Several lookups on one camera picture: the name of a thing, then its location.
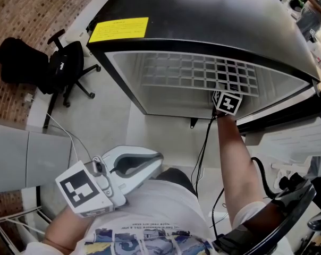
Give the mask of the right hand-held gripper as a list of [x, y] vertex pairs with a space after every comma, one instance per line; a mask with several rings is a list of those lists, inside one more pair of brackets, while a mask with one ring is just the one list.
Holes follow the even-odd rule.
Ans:
[[236, 115], [242, 102], [242, 97], [227, 92], [214, 91], [212, 102], [217, 111]]

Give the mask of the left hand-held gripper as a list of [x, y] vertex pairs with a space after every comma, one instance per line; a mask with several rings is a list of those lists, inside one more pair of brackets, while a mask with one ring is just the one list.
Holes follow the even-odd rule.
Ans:
[[90, 162], [78, 161], [55, 182], [76, 215], [93, 217], [125, 206], [125, 195], [149, 179], [162, 162], [160, 152], [120, 145]]

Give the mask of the black mini fridge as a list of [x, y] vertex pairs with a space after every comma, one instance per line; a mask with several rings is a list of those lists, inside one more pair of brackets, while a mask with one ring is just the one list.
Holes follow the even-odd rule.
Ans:
[[240, 95], [240, 132], [291, 162], [321, 156], [320, 77], [280, 0], [108, 0], [88, 48], [146, 115], [209, 119], [214, 91], [141, 84], [144, 53], [204, 55], [255, 67], [259, 96]]

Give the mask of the person's right forearm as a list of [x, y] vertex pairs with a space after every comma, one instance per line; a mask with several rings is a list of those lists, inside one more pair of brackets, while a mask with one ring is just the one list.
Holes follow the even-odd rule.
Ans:
[[241, 209], [263, 201], [262, 187], [234, 118], [222, 116], [217, 119], [217, 125], [225, 203], [233, 225]]

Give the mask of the person's left forearm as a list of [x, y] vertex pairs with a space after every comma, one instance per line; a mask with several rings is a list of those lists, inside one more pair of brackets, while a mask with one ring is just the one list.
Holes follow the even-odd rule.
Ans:
[[69, 255], [84, 238], [93, 221], [94, 217], [81, 218], [66, 206], [47, 227], [43, 243]]

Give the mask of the white rectangular table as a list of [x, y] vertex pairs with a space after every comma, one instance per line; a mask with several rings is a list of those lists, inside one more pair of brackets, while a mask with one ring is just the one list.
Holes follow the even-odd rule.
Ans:
[[165, 165], [194, 168], [208, 123], [198, 120], [191, 129], [188, 118], [144, 115], [131, 104], [125, 143], [162, 153]]

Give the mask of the person's black shorts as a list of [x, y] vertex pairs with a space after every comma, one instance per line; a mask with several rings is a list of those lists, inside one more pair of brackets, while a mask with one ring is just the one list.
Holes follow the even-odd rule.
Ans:
[[168, 168], [166, 171], [161, 172], [155, 179], [180, 185], [197, 197], [197, 193], [189, 178], [177, 168]]

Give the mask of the person's white printed t-shirt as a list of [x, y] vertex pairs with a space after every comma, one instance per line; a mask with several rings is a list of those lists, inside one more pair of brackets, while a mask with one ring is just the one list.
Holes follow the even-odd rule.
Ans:
[[[128, 206], [94, 217], [69, 255], [225, 255], [214, 250], [197, 197], [167, 181], [149, 180]], [[64, 255], [41, 242], [24, 255]]]

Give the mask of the white metal rack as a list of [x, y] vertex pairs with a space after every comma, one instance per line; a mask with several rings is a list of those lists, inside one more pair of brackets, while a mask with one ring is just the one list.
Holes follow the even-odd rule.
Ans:
[[[41, 206], [0, 217], [0, 237], [9, 248], [11, 255], [23, 255], [27, 245], [43, 239], [52, 220], [43, 212]], [[5, 226], [13, 228], [23, 247], [13, 236], [5, 231]]]

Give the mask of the white plastic grid rack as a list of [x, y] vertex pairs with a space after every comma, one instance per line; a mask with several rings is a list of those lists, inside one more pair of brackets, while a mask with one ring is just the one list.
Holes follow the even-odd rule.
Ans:
[[141, 84], [259, 96], [255, 67], [222, 57], [144, 53]]

